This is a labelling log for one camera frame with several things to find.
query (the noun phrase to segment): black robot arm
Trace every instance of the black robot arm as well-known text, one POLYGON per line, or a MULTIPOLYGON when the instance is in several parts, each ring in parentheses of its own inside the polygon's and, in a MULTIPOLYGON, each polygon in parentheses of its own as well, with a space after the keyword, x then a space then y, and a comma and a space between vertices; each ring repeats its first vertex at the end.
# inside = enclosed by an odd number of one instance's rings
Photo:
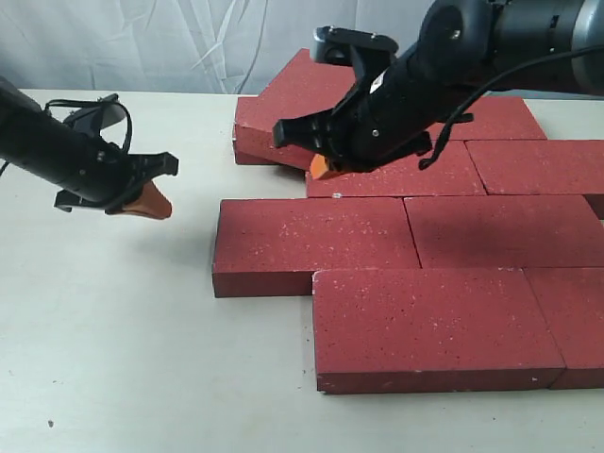
POLYGON ((55 206, 165 219, 172 205, 153 179, 175 176, 178 160, 168 153, 128 153, 132 120, 117 94, 98 101, 55 100, 42 109, 0 77, 0 158, 61 187, 55 206), (78 109, 62 122, 50 108, 78 109), (127 120, 124 144, 107 143, 101 130, 127 120))
POLYGON ((487 91, 604 94, 603 24, 604 0, 437 0, 400 57, 387 37, 319 28, 314 60, 353 67, 356 83, 333 109, 280 120, 275 144, 309 149, 335 174, 433 150, 426 169, 487 91), (435 144, 434 123, 445 123, 435 144))

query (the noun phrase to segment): black cable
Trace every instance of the black cable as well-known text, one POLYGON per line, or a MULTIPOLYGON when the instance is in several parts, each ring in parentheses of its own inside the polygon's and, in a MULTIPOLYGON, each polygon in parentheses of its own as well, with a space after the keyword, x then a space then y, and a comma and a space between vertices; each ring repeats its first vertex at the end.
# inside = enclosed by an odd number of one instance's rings
POLYGON ((48 101, 44 106, 44 112, 49 113, 51 107, 66 107, 69 109, 86 109, 86 108, 106 108, 110 106, 115 106, 124 111, 124 115, 126 116, 126 138, 124 139, 124 144, 122 145, 122 151, 124 154, 128 154, 130 150, 130 144, 132 143, 132 117, 130 116, 130 112, 126 107, 124 107, 118 101, 72 101, 69 99, 53 99, 52 101, 48 101))
POLYGON ((515 73, 520 71, 524 71, 525 69, 534 68, 535 66, 540 66, 542 64, 547 64, 552 61, 558 61, 561 59, 576 59, 578 57, 583 57, 591 54, 599 54, 604 53, 604 45, 594 45, 591 47, 586 47, 584 49, 573 50, 570 52, 562 52, 560 54, 548 55, 546 57, 540 57, 538 59, 532 59, 530 61, 524 62, 515 66, 508 71, 504 71, 500 75, 493 77, 487 83, 478 88, 475 92, 473 92, 459 107, 457 107, 453 113, 446 120, 445 125, 443 126, 443 130, 441 131, 436 143, 434 145, 434 151, 429 158, 421 159, 419 161, 419 169, 426 170, 430 167, 438 158, 441 156, 441 153, 445 149, 446 144, 451 137, 451 130, 455 125, 456 120, 461 117, 466 110, 468 110, 472 105, 482 97, 487 91, 497 85, 501 80, 506 77, 509 77, 515 73))
POLYGON ((2 176, 4 172, 6 172, 9 165, 10 164, 6 161, 2 164, 2 167, 0 167, 0 176, 2 176))

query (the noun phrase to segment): white backdrop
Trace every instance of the white backdrop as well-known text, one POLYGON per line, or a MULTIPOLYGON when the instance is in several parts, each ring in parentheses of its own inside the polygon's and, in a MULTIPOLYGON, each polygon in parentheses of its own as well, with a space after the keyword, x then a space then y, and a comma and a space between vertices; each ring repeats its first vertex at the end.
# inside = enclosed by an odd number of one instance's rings
POLYGON ((387 34, 404 50, 431 3, 0 0, 0 75, 19 88, 255 94, 317 26, 387 34))

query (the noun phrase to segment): brick stack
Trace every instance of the brick stack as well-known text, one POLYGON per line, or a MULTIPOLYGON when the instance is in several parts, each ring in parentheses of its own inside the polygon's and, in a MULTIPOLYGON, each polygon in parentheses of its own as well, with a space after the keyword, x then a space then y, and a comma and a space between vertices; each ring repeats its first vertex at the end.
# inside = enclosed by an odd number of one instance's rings
MULTIPOLYGON (((298 53, 241 99, 236 161, 308 170, 309 152, 272 146, 272 126, 352 82, 298 53)), ((471 111, 425 172, 407 158, 307 177, 305 199, 221 204, 216 296, 312 294, 318 390, 604 387, 604 142, 548 140, 519 98, 471 111)))

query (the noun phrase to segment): tabletop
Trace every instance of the tabletop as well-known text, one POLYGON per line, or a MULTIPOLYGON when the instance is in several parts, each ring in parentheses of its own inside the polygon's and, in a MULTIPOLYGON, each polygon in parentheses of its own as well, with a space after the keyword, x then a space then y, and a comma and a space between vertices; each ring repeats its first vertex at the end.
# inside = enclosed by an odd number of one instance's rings
MULTIPOLYGON (((303 177, 234 164, 236 96, 120 97, 132 152, 180 159, 157 179, 174 215, 67 214, 56 188, 7 169, 0 452, 601 451, 603 391, 317 393, 310 299, 217 300, 210 278, 220 200, 302 197, 303 177)), ((604 103, 527 103, 551 139, 604 139, 604 103)))

